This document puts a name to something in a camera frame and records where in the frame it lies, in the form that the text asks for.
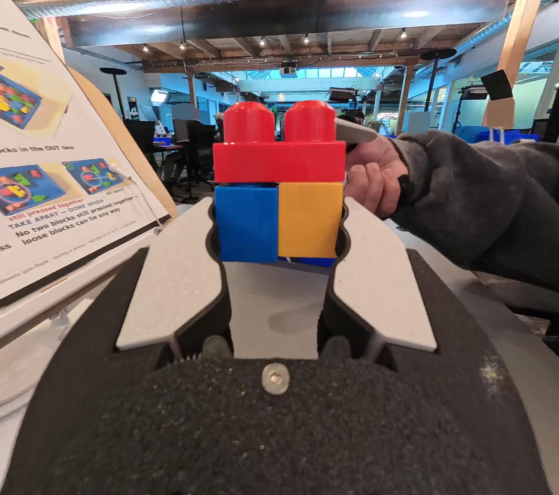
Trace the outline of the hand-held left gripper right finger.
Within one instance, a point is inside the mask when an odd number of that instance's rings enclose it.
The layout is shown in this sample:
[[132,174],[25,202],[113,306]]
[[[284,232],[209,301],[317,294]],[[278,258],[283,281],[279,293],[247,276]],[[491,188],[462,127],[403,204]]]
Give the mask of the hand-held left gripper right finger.
[[353,359],[375,360],[387,346],[435,353],[435,334],[402,240],[348,198],[335,249],[321,331],[345,338]]

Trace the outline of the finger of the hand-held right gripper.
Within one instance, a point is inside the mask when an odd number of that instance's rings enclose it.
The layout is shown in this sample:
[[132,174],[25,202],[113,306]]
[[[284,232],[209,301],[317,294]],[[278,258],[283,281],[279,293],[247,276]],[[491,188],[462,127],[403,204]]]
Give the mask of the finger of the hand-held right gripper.
[[375,141],[378,138],[378,133],[372,128],[336,117],[335,136],[336,141],[343,141],[346,144],[360,144]]

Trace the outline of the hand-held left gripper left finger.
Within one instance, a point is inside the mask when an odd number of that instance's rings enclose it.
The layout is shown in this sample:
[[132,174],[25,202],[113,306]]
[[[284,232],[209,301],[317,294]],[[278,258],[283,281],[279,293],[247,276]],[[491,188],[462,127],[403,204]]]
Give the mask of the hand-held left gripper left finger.
[[207,338],[224,335],[232,309],[219,251],[213,199],[206,197],[149,247],[116,348],[166,344],[186,359],[200,354]]

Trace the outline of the red two-stud toy block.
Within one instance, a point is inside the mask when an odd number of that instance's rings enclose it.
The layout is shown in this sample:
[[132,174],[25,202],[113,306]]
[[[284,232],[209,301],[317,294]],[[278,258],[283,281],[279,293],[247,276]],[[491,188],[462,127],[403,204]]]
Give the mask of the red two-stud toy block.
[[294,104],[276,141],[275,115],[257,102],[240,102],[223,117],[224,141],[213,146],[216,183],[341,183],[346,143],[336,138],[336,113],[326,102]]

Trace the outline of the blue single-stud toy block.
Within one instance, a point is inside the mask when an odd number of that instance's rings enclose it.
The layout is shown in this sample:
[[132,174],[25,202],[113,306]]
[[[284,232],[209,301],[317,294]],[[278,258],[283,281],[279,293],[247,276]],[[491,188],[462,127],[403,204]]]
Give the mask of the blue single-stud toy block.
[[214,206],[223,262],[277,261],[278,186],[220,185]]

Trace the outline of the yellow single-stud toy block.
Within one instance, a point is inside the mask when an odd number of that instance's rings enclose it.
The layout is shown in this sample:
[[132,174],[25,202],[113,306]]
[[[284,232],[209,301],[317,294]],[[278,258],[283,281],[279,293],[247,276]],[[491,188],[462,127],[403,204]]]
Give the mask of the yellow single-stud toy block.
[[280,183],[278,256],[335,258],[342,208],[342,183]]

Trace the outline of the grey desk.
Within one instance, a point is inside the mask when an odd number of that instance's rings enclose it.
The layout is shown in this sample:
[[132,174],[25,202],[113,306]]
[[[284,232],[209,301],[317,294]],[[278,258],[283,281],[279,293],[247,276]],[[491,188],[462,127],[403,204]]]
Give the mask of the grey desk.
[[[558,494],[558,357],[471,272],[398,230],[392,221],[386,225],[421,254],[493,343],[527,411],[551,491]],[[237,262],[227,262],[225,268],[235,355],[315,359],[327,269]]]

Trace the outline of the person's right hand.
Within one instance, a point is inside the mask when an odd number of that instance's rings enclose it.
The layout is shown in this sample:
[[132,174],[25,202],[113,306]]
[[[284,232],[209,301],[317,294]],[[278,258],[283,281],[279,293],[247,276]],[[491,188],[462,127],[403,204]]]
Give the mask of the person's right hand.
[[397,209],[401,184],[408,168],[396,140],[378,136],[346,153],[347,180],[344,198],[352,198],[379,219],[390,218]]

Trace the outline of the black floor lamp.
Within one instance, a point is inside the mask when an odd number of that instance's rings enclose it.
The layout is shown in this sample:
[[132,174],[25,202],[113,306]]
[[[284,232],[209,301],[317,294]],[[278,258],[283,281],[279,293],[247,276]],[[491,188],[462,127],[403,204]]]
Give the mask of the black floor lamp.
[[429,111],[431,92],[434,86],[434,80],[436,77],[436,72],[438,69],[438,64],[440,60],[452,58],[457,55],[457,50],[452,47],[444,47],[438,49],[431,49],[421,54],[420,59],[423,61],[432,61],[433,67],[431,69],[430,81],[428,91],[426,93],[426,99],[424,104],[424,112]]
[[121,68],[100,67],[100,72],[104,73],[104,74],[111,75],[113,77],[116,96],[117,96],[117,100],[118,100],[118,106],[119,106],[119,109],[120,109],[120,115],[121,115],[122,121],[124,122],[126,120],[126,115],[125,115],[125,110],[124,110],[124,107],[123,107],[123,101],[122,101],[122,96],[121,96],[120,87],[119,87],[119,84],[118,84],[117,77],[119,77],[121,75],[126,75],[127,71],[123,70]]

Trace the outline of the black office chair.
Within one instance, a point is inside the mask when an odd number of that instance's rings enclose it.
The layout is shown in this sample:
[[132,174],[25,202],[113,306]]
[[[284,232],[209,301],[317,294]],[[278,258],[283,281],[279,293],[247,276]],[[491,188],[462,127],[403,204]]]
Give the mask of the black office chair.
[[193,205],[200,198],[193,196],[192,185],[205,183],[211,191],[215,187],[213,170],[213,144],[217,130],[197,120],[174,120],[176,144],[182,145],[180,153],[185,164],[187,176],[178,183],[186,183],[188,195],[180,200]]
[[155,122],[153,121],[136,121],[126,119],[124,121],[126,129],[129,131],[131,137],[134,139],[143,155],[154,171],[159,173],[159,165],[155,159],[156,148],[153,145],[155,136]]

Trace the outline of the black light panel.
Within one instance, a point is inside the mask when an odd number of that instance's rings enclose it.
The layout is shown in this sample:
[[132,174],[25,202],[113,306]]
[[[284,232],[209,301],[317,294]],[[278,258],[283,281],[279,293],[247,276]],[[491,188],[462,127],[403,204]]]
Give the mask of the black light panel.
[[503,69],[480,77],[490,101],[508,100],[513,98],[512,86]]

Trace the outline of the printed instruction sheet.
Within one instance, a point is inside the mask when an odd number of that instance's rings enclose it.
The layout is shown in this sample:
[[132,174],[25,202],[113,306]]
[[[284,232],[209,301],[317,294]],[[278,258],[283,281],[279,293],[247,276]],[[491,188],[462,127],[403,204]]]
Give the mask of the printed instruction sheet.
[[66,65],[1,0],[1,307],[170,218]]

